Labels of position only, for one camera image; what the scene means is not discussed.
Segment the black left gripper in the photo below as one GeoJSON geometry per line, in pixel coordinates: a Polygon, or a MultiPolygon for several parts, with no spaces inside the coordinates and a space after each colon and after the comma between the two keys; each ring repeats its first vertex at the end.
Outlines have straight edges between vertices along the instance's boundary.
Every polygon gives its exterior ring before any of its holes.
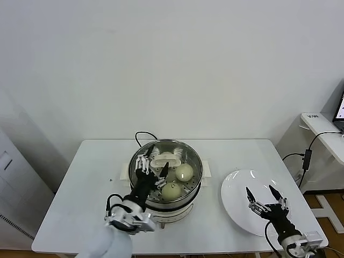
{"type": "Polygon", "coordinates": [[[151,154],[155,145],[151,145],[143,154],[137,156],[135,162],[135,174],[137,182],[132,185],[131,192],[123,198],[122,208],[126,212],[133,212],[135,208],[131,204],[136,204],[142,212],[146,211],[146,200],[150,193],[157,188],[162,188],[167,184],[166,178],[169,173],[169,162],[162,168],[157,177],[149,168],[151,154]]]}

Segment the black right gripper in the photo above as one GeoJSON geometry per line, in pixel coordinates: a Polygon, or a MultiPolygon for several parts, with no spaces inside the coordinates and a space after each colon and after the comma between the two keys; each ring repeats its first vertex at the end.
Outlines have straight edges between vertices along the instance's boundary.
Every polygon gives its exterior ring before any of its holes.
{"type": "Polygon", "coordinates": [[[256,214],[261,214],[263,219],[270,221],[278,234],[278,240],[284,240],[294,235],[301,235],[295,225],[287,218],[289,213],[288,199],[284,198],[272,185],[269,189],[278,204],[263,205],[257,202],[252,192],[246,187],[248,207],[256,214]]]}

